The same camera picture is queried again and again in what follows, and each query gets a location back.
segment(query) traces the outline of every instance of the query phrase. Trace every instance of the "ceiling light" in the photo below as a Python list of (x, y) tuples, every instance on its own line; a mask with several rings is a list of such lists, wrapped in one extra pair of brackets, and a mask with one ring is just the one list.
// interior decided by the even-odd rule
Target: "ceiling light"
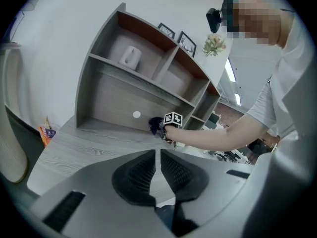
[(236, 93), (234, 95), (236, 96), (237, 105), (241, 106), (240, 95)]
[(227, 74), (228, 74), (228, 77), (230, 79), (231, 82), (236, 82), (236, 78), (234, 76), (234, 73), (233, 73), (233, 70), (232, 70), (232, 67), (231, 67), (231, 63), (229, 61), (229, 59), (227, 59), (227, 62), (225, 64), (225, 69), (227, 71)]

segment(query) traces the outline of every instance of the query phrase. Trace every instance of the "framed picture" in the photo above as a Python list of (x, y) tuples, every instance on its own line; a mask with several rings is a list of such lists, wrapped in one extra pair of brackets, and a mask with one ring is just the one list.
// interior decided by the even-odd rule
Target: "framed picture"
[(170, 28), (168, 28), (167, 26), (165, 26), (163, 23), (161, 23), (158, 26), (158, 29), (161, 30), (164, 34), (168, 35), (169, 37), (171, 37), (172, 39), (174, 39), (175, 36), (175, 32), (173, 32)]
[(194, 57), (197, 45), (187, 36), (187, 34), (182, 31), (177, 42), (188, 54)]

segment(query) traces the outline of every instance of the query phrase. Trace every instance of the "white mug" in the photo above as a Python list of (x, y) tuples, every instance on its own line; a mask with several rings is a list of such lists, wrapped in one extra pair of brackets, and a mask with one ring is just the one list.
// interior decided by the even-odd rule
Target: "white mug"
[(125, 52), (123, 53), (119, 64), (135, 70), (138, 62), (140, 61), (142, 52), (139, 51), (136, 47), (128, 46)]

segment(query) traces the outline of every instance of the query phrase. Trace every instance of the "wood grain desk surface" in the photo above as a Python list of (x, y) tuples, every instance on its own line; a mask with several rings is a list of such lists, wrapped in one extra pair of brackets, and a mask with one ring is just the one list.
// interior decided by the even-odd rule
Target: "wood grain desk surface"
[(149, 149), (157, 152), (150, 195), (159, 204), (174, 198), (160, 170), (160, 150), (173, 147), (150, 133), (96, 119), (87, 119), (76, 129), (72, 117), (40, 155), (27, 186), (41, 196), (89, 164)]

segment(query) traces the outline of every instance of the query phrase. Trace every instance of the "person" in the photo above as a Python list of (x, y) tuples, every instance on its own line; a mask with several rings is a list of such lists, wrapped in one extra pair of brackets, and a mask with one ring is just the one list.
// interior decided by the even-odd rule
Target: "person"
[(231, 151), (261, 137), (274, 124), (283, 138), (295, 130), (283, 97), (313, 59), (315, 47), (295, 13), (270, 8), (263, 0), (224, 0), (221, 8), (228, 32), (244, 33), (257, 43), (278, 45), (282, 57), (253, 107), (232, 126), (185, 130), (166, 126), (170, 140), (213, 151)]

